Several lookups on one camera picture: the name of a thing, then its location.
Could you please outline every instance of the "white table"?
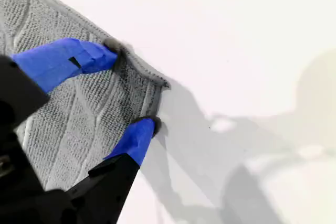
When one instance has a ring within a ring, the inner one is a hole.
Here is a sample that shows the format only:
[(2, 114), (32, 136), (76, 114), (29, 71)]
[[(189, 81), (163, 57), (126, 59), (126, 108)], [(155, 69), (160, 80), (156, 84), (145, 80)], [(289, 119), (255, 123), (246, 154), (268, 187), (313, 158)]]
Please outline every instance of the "white table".
[(166, 75), (119, 223), (334, 223), (336, 0), (61, 0)]

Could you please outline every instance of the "gray towel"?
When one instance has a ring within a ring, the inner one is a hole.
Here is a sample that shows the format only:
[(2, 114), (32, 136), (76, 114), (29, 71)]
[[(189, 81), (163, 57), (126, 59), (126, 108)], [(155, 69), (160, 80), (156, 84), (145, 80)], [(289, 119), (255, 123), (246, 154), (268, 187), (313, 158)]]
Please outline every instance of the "gray towel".
[[(57, 0), (0, 0), (0, 53), (67, 37), (101, 42), (110, 36)], [(81, 75), (58, 86), (50, 102), (17, 129), (46, 189), (81, 181), (133, 119), (156, 113), (166, 81), (124, 46), (122, 53), (114, 72)]]

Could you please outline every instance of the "black plastic part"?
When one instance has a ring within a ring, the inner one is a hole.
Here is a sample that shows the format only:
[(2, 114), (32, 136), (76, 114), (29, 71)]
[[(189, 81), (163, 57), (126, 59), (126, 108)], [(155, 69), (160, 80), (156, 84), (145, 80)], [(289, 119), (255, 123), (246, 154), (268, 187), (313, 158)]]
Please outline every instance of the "black plastic part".
[(128, 154), (121, 154), (93, 168), (89, 177), (68, 190), (83, 222), (117, 223), (138, 170)]
[(75, 57), (71, 57), (69, 61), (71, 61), (71, 63), (73, 63), (77, 68), (81, 68), (81, 65), (79, 64), (79, 62), (76, 60)]

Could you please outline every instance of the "gray cloth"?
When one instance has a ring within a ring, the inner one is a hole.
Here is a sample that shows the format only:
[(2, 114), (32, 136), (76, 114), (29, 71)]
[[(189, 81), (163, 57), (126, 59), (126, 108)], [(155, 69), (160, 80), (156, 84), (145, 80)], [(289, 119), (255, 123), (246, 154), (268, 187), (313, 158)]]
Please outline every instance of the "gray cloth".
[[(101, 42), (110, 36), (57, 0), (0, 0), (0, 54), (67, 37)], [(82, 180), (133, 119), (156, 113), (167, 83), (124, 46), (122, 53), (114, 72), (81, 75), (58, 86), (50, 102), (17, 129), (46, 189), (68, 189)]]

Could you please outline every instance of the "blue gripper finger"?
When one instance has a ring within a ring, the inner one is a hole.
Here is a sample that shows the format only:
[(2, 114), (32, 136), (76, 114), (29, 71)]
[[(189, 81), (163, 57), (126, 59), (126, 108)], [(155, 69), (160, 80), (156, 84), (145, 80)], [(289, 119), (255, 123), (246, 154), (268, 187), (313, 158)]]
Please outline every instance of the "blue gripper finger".
[(67, 38), (14, 54), (12, 58), (49, 92), (70, 77), (111, 69), (117, 54), (98, 43)]
[(158, 132), (160, 127), (161, 120), (156, 116), (139, 118), (126, 128), (112, 153), (105, 159), (127, 153), (139, 166), (141, 166), (151, 139)]

